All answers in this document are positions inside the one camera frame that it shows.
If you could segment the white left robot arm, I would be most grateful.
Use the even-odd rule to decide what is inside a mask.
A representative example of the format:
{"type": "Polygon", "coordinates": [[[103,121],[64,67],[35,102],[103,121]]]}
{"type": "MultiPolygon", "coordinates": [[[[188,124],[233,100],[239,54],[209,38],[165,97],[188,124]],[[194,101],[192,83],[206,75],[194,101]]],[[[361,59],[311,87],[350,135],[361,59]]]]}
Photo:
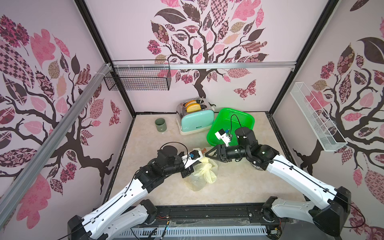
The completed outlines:
{"type": "Polygon", "coordinates": [[[202,157],[200,149],[179,153],[173,146],[162,147],[115,196],[84,217],[72,217],[65,239],[112,240],[132,227],[153,223],[158,210],[145,196],[173,174],[188,176],[202,157]]]}

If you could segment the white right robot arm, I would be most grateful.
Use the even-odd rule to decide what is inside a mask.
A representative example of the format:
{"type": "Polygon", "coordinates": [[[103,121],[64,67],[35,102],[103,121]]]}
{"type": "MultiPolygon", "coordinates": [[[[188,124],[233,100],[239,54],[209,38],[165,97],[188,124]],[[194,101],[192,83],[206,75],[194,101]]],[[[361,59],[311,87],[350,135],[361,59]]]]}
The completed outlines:
{"type": "Polygon", "coordinates": [[[207,158],[223,163],[246,159],[252,165],[274,174],[308,200],[287,201],[270,197],[262,207],[263,219],[274,222],[277,218],[289,218],[312,223],[329,236],[338,237],[351,212],[351,192],[328,185],[288,161],[268,145],[258,143],[255,134],[247,127],[235,131],[236,146],[222,144],[207,151],[207,158]]]}

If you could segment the cream plastic bag orange print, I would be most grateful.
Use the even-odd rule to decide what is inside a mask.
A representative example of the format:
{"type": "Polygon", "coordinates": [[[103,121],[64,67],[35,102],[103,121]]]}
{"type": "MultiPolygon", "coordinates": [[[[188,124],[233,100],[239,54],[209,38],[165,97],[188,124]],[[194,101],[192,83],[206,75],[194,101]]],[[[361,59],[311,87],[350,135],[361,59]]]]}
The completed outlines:
{"type": "Polygon", "coordinates": [[[193,172],[184,178],[185,185],[192,191],[202,190],[206,185],[216,182],[218,177],[219,166],[217,162],[203,155],[200,148],[194,148],[201,156],[198,161],[194,161],[192,167],[193,172]]]}

